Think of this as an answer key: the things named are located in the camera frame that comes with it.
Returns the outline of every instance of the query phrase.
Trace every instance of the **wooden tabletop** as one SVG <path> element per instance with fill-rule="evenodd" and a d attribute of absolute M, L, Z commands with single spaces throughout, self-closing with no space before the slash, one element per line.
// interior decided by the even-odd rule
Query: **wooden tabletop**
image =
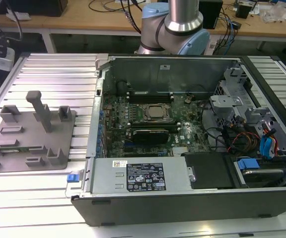
<path fill-rule="evenodd" d="M 101 2 L 108 0 L 96 0 L 91 7 L 97 10 L 105 10 Z M 23 28 L 60 28 L 60 29 L 83 29 L 83 30 L 113 30 L 113 31 L 134 31 L 122 12 L 95 12 L 88 8 L 90 0 L 69 0 L 69 4 L 61 17 L 31 16 L 30 21 L 21 21 Z M 259 36 L 259 37 L 286 37 L 286 21 L 264 23 L 260 16 L 249 15 L 247 19 L 235 18 L 235 12 L 229 10 L 228 4 L 234 0 L 225 0 L 223 8 L 231 20 L 242 24 L 238 35 Z M 119 8 L 120 4 L 109 3 L 110 8 Z M 138 25 L 141 27 L 141 12 L 132 6 L 132 14 Z M 1 27 L 16 27 L 16 23 L 5 15 L 0 15 Z M 211 34 L 225 34 L 226 26 L 219 20 Z"/>

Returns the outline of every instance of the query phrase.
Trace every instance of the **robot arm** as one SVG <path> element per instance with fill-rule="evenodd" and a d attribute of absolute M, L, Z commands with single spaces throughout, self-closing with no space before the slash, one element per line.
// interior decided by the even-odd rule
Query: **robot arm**
<path fill-rule="evenodd" d="M 199 0 L 169 0 L 143 8 L 141 46 L 138 54 L 200 55 L 209 41 L 203 29 Z"/>

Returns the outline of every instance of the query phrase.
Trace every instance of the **workbench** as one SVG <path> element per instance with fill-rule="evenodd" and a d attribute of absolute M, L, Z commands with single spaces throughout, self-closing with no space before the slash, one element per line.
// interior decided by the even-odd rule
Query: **workbench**
<path fill-rule="evenodd" d="M 30 21 L 21 21 L 23 32 L 41 34 L 49 53 L 56 52 L 52 34 L 139 36 L 122 12 L 95 12 L 88 8 L 89 2 L 90 0 L 69 0 L 61 17 L 31 16 Z M 260 16 L 257 15 L 249 15 L 247 19 L 235 18 L 235 12 L 229 10 L 232 7 L 228 7 L 231 3 L 233 3 L 232 0 L 225 0 L 223 8 L 231 20 L 242 24 L 236 39 L 286 42 L 286 21 L 263 23 Z M 95 1 L 91 6 L 94 9 L 104 10 L 101 0 Z M 120 8 L 121 6 L 111 3 L 109 7 Z M 140 28 L 141 12 L 132 6 L 132 14 Z M 0 27 L 5 32 L 18 32 L 16 23 L 5 15 L 0 15 Z M 208 49 L 212 49 L 213 44 L 224 36 L 226 25 L 219 20 L 216 28 L 209 32 L 211 43 L 208 45 Z M 206 54 L 212 54 L 212 52 L 213 50 L 208 50 Z"/>
<path fill-rule="evenodd" d="M 227 238 L 239 237 L 239 233 L 251 233 L 262 238 L 286 237 L 286 212 L 262 219 L 89 227 L 65 191 L 67 175 L 85 166 L 97 79 L 95 58 L 94 54 L 31 54 L 20 57 L 2 85 L 0 110 L 3 105 L 14 104 L 20 111 L 32 111 L 32 105 L 26 102 L 25 96 L 33 88 L 41 91 L 42 102 L 47 103 L 50 110 L 69 105 L 77 112 L 77 117 L 66 169 L 0 173 L 0 237 Z M 286 107 L 285 65 L 271 57 L 250 57 L 250 60 Z M 265 105 L 259 91 L 252 91 L 259 103 Z"/>

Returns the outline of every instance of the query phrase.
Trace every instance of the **power supply label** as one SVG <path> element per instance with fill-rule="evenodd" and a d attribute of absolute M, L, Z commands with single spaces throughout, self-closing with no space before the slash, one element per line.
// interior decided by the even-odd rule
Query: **power supply label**
<path fill-rule="evenodd" d="M 166 190 L 163 163 L 127 164 L 129 192 Z"/>

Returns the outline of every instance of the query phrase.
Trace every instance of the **blue latch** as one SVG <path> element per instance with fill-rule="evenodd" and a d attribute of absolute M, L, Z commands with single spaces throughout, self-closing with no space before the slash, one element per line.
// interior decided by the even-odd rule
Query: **blue latch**
<path fill-rule="evenodd" d="M 247 159 L 241 159 L 238 162 L 238 166 L 240 170 L 246 170 L 246 169 L 259 169 L 260 166 L 257 162 L 257 159 L 253 158 L 247 158 Z"/>
<path fill-rule="evenodd" d="M 272 159 L 270 156 L 271 146 L 272 139 L 270 137 L 262 136 L 260 141 L 260 154 L 267 157 L 268 160 Z"/>
<path fill-rule="evenodd" d="M 68 175 L 67 176 L 67 182 L 79 182 L 79 175 Z"/>

